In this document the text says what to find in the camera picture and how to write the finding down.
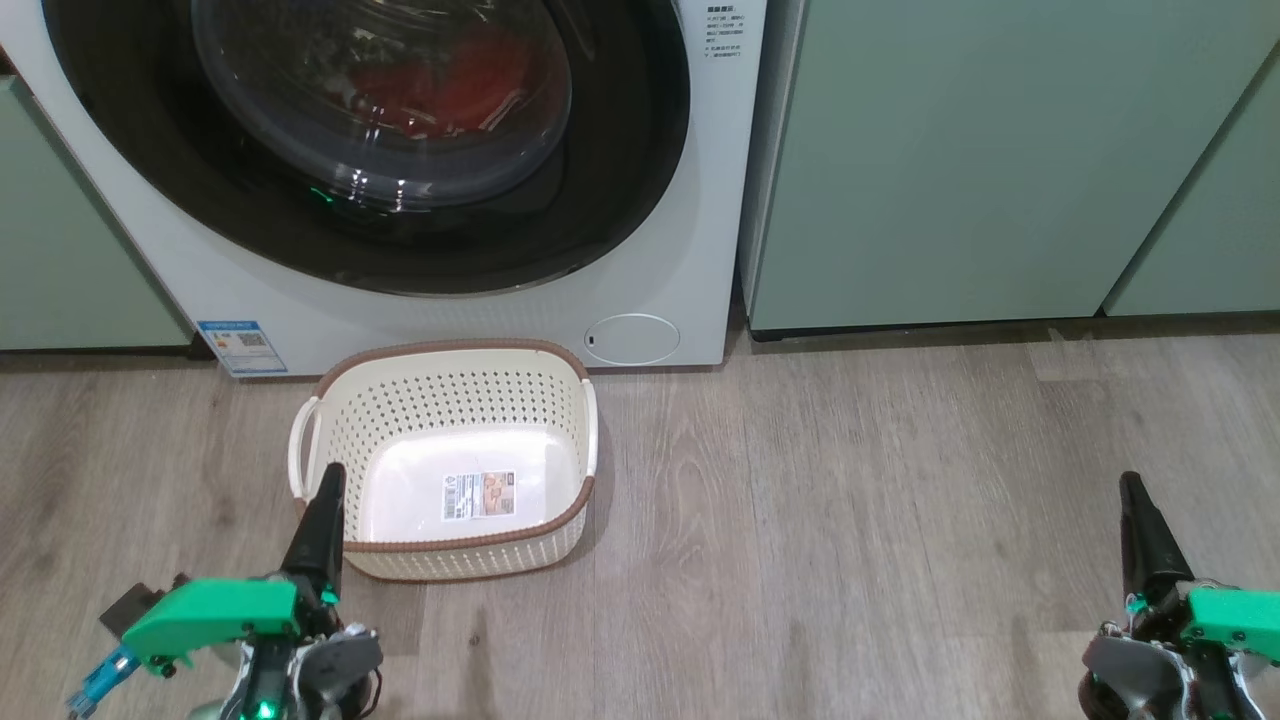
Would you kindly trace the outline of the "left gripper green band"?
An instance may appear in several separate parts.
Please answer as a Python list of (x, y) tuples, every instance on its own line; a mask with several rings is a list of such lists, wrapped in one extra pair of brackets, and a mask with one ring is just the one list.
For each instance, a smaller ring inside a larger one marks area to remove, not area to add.
[(369, 720), (384, 653), (374, 629), (338, 615), (344, 495), (346, 466), (330, 462), (285, 551), (288, 575), (178, 577), (123, 630), (122, 650), (160, 676), (198, 650), (234, 650), (234, 684), (206, 720)]

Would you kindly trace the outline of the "cream perforated basket brown rim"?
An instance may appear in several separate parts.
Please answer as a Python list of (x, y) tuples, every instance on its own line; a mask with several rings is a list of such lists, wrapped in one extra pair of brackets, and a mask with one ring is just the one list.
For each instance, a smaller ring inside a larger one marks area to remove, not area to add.
[[(346, 561), (379, 582), (435, 584), (539, 571), (588, 524), (600, 450), (586, 368), (545, 341), (379, 348), (339, 363), (294, 415), (298, 509), (346, 466)], [(442, 520), (445, 475), (513, 471), (513, 516)]]

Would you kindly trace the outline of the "red garment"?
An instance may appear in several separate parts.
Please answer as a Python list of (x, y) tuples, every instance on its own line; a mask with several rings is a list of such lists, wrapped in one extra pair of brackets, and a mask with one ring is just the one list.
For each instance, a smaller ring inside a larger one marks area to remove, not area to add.
[(492, 132), (527, 100), (534, 47), (504, 29), (470, 29), (442, 59), (365, 63), (329, 94), (361, 120), (406, 138)]

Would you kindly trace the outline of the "printed white label sticker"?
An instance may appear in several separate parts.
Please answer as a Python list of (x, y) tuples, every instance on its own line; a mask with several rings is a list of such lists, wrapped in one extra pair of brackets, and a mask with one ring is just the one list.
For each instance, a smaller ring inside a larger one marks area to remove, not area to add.
[(465, 473), (443, 478), (443, 521), (508, 518), (516, 511), (517, 479), (513, 471)]

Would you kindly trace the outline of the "oval white filter cover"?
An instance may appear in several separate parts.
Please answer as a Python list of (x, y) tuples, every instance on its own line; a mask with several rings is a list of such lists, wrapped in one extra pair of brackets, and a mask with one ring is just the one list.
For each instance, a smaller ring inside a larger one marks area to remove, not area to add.
[(680, 346), (680, 332), (671, 322), (644, 313), (604, 318), (584, 336), (584, 347), (608, 366), (648, 366), (667, 360)]

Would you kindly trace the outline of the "narrow pale green cabinet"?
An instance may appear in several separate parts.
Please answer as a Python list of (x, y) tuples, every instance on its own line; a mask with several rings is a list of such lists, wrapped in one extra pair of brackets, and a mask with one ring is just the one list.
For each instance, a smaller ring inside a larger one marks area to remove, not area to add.
[(1101, 311), (1107, 316), (1280, 313), (1280, 40)]

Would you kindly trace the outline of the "wide pale green cabinet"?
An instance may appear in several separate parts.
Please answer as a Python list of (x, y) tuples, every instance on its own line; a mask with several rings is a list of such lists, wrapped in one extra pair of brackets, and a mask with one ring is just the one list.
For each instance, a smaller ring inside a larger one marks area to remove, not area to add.
[(756, 338), (1092, 316), (1280, 44), (1280, 0), (769, 0)]

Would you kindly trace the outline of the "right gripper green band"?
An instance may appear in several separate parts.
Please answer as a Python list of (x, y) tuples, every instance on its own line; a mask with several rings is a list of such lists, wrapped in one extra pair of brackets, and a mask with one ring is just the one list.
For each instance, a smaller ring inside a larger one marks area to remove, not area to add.
[(1176, 585), (1196, 574), (1142, 475), (1119, 491), (1126, 616), (1083, 653), (1085, 720), (1280, 720), (1251, 685), (1280, 669), (1280, 592)]

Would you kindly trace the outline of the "white front-load washing machine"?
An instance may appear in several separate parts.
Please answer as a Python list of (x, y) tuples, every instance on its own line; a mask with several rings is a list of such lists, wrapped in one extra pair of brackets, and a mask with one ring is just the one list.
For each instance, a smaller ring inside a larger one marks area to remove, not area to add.
[(321, 375), (349, 356), (397, 345), (502, 338), (550, 342), (589, 366), (608, 366), (588, 354), (584, 336), (626, 313), (664, 318), (680, 332), (676, 352), (648, 366), (705, 366), (724, 355), (768, 0), (737, 0), (748, 15), (742, 55), (721, 60), (701, 50), (705, 5), (716, 0), (672, 1), (687, 53), (691, 113), (662, 199), (594, 263), (481, 295), (379, 293), (251, 254), (180, 210), (108, 142), (73, 95), (36, 17), (41, 0), (0, 0), (0, 50), (195, 329), (200, 333), (198, 322), (257, 322), (287, 375)]

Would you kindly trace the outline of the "small printed text sticker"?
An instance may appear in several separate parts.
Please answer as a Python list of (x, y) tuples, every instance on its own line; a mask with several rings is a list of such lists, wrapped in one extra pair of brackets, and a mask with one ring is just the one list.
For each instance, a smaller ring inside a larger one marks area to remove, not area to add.
[(741, 56), (746, 24), (746, 10), (737, 0), (716, 0), (707, 4), (703, 22), (703, 56), (712, 60)]

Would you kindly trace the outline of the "pale green cabinet dark plinth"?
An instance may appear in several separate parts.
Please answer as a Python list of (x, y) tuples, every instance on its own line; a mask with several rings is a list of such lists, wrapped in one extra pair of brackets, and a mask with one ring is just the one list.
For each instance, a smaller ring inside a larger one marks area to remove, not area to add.
[(0, 352), (184, 348), (195, 333), (17, 76), (0, 76)]

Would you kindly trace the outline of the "blue energy label sticker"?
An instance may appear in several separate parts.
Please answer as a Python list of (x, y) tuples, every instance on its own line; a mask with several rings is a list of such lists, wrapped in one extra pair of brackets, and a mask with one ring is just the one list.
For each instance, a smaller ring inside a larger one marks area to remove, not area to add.
[(197, 328), (230, 375), (288, 374), (287, 365), (257, 322), (198, 322)]

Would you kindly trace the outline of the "washing machine glass door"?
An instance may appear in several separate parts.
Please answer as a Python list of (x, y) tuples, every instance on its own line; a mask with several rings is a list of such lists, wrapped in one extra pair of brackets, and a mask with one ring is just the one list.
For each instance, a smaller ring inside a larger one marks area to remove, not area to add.
[[(306, 275), (440, 297), (576, 272), (675, 176), (690, 69), (672, 0), (41, 0), (72, 92), (155, 190)], [(329, 91), (442, 59), (470, 29), (534, 47), (492, 132), (413, 141)]]

